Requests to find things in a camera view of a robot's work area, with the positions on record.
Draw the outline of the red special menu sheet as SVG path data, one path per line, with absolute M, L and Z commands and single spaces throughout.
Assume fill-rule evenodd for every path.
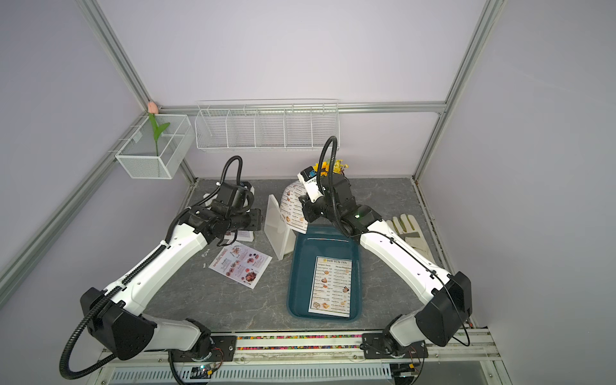
M 254 289 L 271 261 L 271 256 L 234 242 L 221 250 L 209 268 L 244 287 Z

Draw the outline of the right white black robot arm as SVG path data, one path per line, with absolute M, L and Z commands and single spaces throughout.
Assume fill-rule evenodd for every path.
M 407 244 L 372 207 L 359 204 L 350 181 L 333 169 L 338 139 L 330 136 L 315 167 L 298 175 L 306 193 L 300 197 L 308 222 L 325 218 L 343 236 L 380 258 L 413 290 L 422 308 L 402 314 L 383 330 L 382 351 L 402 356 L 414 343 L 444 347 L 466 329 L 472 310 L 472 284 L 462 272 L 449 273 Z

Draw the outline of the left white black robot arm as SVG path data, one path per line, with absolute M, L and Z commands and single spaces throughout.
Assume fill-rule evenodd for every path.
M 230 157 L 215 190 L 184 208 L 150 254 L 104 289 L 91 288 L 81 296 L 83 319 L 59 359 L 64 379 L 83 378 L 114 359 L 129 360 L 144 351 L 166 351 L 169 356 L 185 353 L 189 359 L 205 361 L 217 350 L 210 329 L 196 320 L 161 319 L 145 311 L 155 294 L 194 254 L 210 244 L 228 246 L 226 234 L 261 228 L 261 212 L 253 207 L 253 186 L 242 180 L 242 168 L 241 157 Z M 70 368 L 70 358 L 83 332 L 110 354 L 75 371 Z

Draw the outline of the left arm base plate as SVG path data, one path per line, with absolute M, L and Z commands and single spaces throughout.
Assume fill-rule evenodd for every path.
M 237 335 L 211 335 L 188 351 L 171 350 L 175 363 L 226 363 L 234 359 Z

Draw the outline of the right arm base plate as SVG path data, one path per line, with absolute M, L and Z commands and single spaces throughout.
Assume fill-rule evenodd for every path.
M 425 341 L 401 347 L 383 332 L 366 332 L 362 334 L 359 349 L 365 359 L 425 359 L 428 349 Z

